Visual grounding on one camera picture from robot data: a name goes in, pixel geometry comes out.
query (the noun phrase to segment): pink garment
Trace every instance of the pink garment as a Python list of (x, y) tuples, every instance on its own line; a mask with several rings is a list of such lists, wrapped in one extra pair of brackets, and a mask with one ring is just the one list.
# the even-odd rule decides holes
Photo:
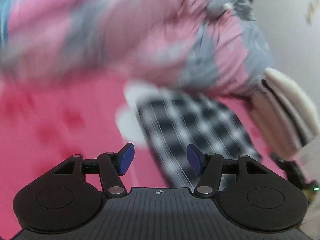
[[(213, 15), (228, 2), (237, 9)], [(170, 88), (244, 96), (270, 65), (250, 8), (248, 0), (19, 0), (0, 70), (43, 81), (104, 66)]]

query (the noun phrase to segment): checkered fabric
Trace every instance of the checkered fabric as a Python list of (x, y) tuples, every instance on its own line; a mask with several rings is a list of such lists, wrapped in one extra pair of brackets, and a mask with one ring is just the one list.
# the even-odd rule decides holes
[[(225, 159), (246, 154), (260, 160), (250, 137), (236, 114), (216, 100), (184, 93), (163, 95), (138, 105), (140, 122), (172, 187), (190, 187), (199, 181), (186, 158), (189, 144), (203, 153), (214, 152)], [(223, 175), (220, 190), (233, 175)]]

